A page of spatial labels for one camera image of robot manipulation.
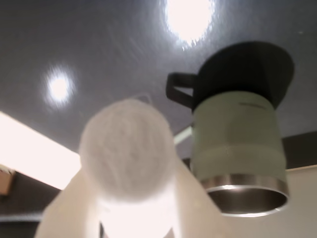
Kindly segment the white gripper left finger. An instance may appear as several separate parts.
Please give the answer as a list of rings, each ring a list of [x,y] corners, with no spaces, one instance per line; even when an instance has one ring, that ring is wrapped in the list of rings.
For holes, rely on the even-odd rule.
[[[36,238],[99,238],[97,207],[87,181],[79,171],[46,207]]]

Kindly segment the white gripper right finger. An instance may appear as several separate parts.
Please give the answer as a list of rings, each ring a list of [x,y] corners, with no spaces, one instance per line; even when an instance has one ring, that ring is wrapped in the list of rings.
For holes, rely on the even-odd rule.
[[[174,196],[176,238],[234,237],[220,210],[180,159],[176,163]]]

